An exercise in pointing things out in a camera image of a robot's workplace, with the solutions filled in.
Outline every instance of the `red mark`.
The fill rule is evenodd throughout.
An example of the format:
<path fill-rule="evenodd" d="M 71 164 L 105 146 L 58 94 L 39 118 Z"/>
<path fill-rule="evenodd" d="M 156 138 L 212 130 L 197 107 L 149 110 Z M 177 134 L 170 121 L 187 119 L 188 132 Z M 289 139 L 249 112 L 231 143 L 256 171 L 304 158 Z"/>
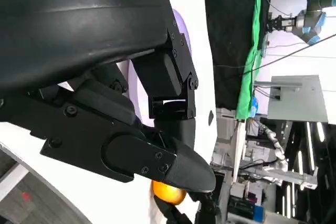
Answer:
<path fill-rule="evenodd" d="M 24 199 L 25 201 L 30 201 L 30 195 L 29 193 L 26 193 L 25 191 L 21 194 L 22 199 Z"/>

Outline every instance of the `fluorescent light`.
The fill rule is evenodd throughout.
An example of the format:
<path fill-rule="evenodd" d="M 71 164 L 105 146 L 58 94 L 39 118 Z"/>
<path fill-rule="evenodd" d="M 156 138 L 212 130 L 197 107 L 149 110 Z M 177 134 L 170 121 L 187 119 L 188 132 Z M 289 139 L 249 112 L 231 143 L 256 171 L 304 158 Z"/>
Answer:
<path fill-rule="evenodd" d="M 317 125 L 317 132 L 319 133 L 320 141 L 323 142 L 325 137 L 324 137 L 324 131 L 323 131 L 322 123 L 318 122 L 316 125 Z"/>
<path fill-rule="evenodd" d="M 285 216 L 285 197 L 282 197 L 282 216 Z"/>
<path fill-rule="evenodd" d="M 303 175 L 303 164 L 302 164 L 302 152 L 298 153 L 298 161 L 299 161 L 299 173 Z"/>
<path fill-rule="evenodd" d="M 287 191 L 287 197 L 286 197 L 286 202 L 287 202 L 287 218 L 290 219 L 291 214 L 290 214 L 290 209 L 292 206 L 290 205 L 290 186 L 288 185 L 286 188 Z"/>
<path fill-rule="evenodd" d="M 309 148 L 309 159 L 310 159 L 310 168 L 315 170 L 315 162 L 314 162 L 314 155 L 313 155 L 313 145 L 311 142 L 311 134 L 310 134 L 310 124 L 307 124 L 307 139 L 308 139 L 308 148 Z"/>
<path fill-rule="evenodd" d="M 292 183 L 292 204 L 295 205 L 295 185 Z"/>

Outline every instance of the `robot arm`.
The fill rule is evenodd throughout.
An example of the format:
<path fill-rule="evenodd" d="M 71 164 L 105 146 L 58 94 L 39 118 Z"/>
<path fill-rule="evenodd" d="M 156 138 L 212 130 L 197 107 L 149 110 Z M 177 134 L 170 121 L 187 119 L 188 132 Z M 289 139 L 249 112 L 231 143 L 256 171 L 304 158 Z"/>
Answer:
<path fill-rule="evenodd" d="M 319 34 L 326 19 L 324 8 L 336 6 L 336 0 L 307 0 L 307 9 L 298 16 L 283 18 L 278 16 L 268 23 L 268 32 L 283 30 L 301 38 L 309 45 L 320 40 Z"/>
<path fill-rule="evenodd" d="M 124 183 L 139 174 L 214 189 L 193 150 L 198 79 L 169 0 L 2 0 L 0 9 L 0 122 L 44 140 L 42 155 Z M 127 59 L 155 128 L 122 95 L 115 63 Z"/>

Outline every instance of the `yellow ball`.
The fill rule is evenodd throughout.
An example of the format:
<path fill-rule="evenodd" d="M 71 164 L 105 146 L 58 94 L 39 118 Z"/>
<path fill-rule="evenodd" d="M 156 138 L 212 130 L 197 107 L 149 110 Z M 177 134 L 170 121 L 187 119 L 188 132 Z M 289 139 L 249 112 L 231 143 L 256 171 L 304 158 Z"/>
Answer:
<path fill-rule="evenodd" d="M 178 189 L 161 182 L 153 181 L 153 192 L 161 200 L 179 205 L 185 198 L 186 191 Z"/>

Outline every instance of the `gray floor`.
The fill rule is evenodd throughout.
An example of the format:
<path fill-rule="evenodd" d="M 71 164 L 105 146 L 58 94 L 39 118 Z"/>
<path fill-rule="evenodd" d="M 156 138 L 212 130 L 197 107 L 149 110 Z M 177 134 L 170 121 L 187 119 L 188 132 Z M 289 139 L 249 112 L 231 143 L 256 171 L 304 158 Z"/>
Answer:
<path fill-rule="evenodd" d="M 0 174 L 14 163 L 0 151 Z M 31 173 L 0 202 L 0 216 L 14 224 L 90 223 Z"/>

